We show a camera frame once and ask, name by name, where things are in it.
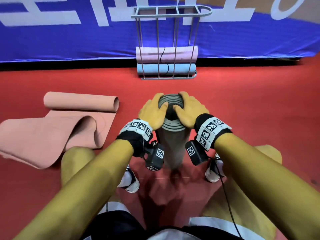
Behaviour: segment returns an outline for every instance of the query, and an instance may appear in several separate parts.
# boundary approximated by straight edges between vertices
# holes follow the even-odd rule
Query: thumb
[[[168,107],[169,107],[169,103],[168,103],[168,102],[165,102],[164,104],[161,105],[160,111],[161,111],[162,113],[166,114]]]
[[[181,119],[181,117],[183,117],[186,113],[184,109],[182,109],[179,105],[176,104],[173,106],[173,109],[177,113],[179,119]]]

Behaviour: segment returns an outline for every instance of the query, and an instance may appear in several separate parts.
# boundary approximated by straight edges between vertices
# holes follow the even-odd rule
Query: rolled yoga mat
[[[61,92],[48,92],[43,102],[50,109],[68,110],[51,110],[44,118],[3,121],[0,155],[44,169],[71,147],[101,148],[119,107],[115,96]]]
[[[157,47],[140,47],[142,63],[158,63],[158,48]],[[141,63],[140,49],[136,47],[137,62]],[[175,47],[159,47],[160,63],[174,63]],[[198,46],[177,47],[176,63],[195,63],[198,58]]]
[[[188,75],[190,63],[188,64],[159,64],[160,75]],[[143,64],[143,71],[145,75],[156,75],[158,76],[158,64]],[[142,64],[137,64],[138,75],[143,75]],[[189,76],[193,76],[196,72],[196,65],[191,64]]]
[[[183,162],[186,154],[185,144],[189,141],[191,130],[186,128],[179,120],[173,105],[183,108],[183,99],[179,94],[167,94],[160,98],[158,107],[164,102],[169,103],[164,123],[156,130],[157,140],[164,146],[164,165],[170,169],[177,169]]]

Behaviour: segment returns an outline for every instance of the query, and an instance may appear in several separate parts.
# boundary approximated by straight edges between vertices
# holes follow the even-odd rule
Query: shorts
[[[184,227],[166,226],[155,230],[145,230],[122,203],[108,202],[107,207],[105,205],[93,219],[80,238],[81,240],[119,240],[125,238],[146,240],[165,229],[179,230],[201,240],[212,240],[213,237],[223,240],[241,239],[238,237],[232,222],[214,217],[190,218],[189,226]],[[261,236],[243,226],[237,225],[237,228],[243,239],[264,240]]]

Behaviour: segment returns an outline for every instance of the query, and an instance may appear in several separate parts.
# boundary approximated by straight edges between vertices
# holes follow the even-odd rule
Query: hand
[[[181,123],[189,128],[193,129],[196,123],[196,119],[201,114],[209,114],[209,110],[201,104],[194,96],[189,96],[187,92],[179,92],[183,98],[184,108],[179,105],[174,105],[173,109],[177,113],[177,116]]]
[[[163,125],[169,106],[168,102],[165,102],[161,108],[158,107],[159,99],[162,96],[163,93],[157,93],[152,100],[148,100],[138,115],[139,119],[148,122],[154,131]]]

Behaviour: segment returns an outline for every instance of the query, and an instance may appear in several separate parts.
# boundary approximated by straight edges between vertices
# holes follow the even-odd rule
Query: tan wall
[[[286,11],[297,0],[281,0],[279,9]],[[270,14],[274,0],[238,0],[237,8],[255,8],[255,12]],[[197,0],[198,4],[223,7],[225,0]],[[289,18],[320,24],[320,0],[305,0]]]

